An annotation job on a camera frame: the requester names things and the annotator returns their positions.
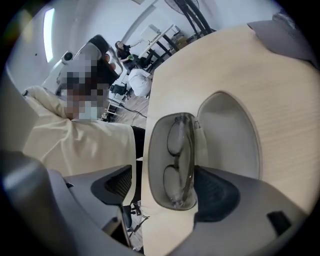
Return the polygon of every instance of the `wooden desk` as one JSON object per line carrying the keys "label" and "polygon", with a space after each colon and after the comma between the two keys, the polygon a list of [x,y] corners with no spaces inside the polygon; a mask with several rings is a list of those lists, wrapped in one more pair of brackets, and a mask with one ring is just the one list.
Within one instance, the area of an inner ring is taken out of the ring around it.
{"label": "wooden desk", "polygon": [[246,106],[257,127],[262,179],[311,212],[320,185],[320,76],[309,63],[266,49],[246,25],[207,35],[170,57],[154,73],[146,121],[141,204],[147,256],[165,255],[193,229],[197,208],[173,211],[153,199],[148,148],[156,121],[172,113],[197,115],[224,90]]}

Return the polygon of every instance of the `eyeglasses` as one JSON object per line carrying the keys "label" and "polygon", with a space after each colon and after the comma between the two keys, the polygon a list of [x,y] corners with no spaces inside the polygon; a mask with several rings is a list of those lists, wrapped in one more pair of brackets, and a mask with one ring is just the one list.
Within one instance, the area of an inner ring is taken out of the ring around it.
{"label": "eyeglasses", "polygon": [[167,150],[174,157],[163,173],[166,195],[177,210],[192,208],[197,197],[194,190],[195,121],[188,113],[174,119],[167,137]]}

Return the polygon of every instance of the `desk leg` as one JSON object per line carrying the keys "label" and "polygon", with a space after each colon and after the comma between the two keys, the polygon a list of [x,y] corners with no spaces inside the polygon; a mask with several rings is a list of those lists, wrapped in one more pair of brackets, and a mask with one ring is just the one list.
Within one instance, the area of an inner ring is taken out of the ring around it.
{"label": "desk leg", "polygon": [[163,35],[163,38],[175,49],[176,52],[179,51],[179,48],[170,40],[170,38],[165,34]]}
{"label": "desk leg", "polygon": [[168,54],[169,56],[172,56],[171,52],[162,43],[158,41],[156,42],[156,44],[160,46],[166,52],[166,54]]}
{"label": "desk leg", "polygon": [[165,62],[165,60],[159,54],[157,54],[154,50],[150,49],[149,52],[152,53],[155,57],[157,57],[162,63]]}

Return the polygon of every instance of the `white table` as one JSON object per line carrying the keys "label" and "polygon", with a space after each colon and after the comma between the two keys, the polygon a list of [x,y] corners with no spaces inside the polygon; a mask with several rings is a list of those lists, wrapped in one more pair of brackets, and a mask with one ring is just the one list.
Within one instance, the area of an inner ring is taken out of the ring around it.
{"label": "white table", "polygon": [[143,57],[147,51],[149,51],[174,25],[172,24],[169,26],[167,29],[161,32],[144,50],[143,52],[139,55],[139,59]]}

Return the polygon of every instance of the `beige jacket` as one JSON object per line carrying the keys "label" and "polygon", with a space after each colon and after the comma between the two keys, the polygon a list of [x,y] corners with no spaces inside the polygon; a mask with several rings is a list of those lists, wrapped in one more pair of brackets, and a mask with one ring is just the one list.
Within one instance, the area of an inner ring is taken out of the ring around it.
{"label": "beige jacket", "polygon": [[136,180],[136,149],[132,128],[99,120],[69,120],[64,102],[40,86],[27,89],[27,102],[39,115],[23,153],[63,176],[132,165]]}

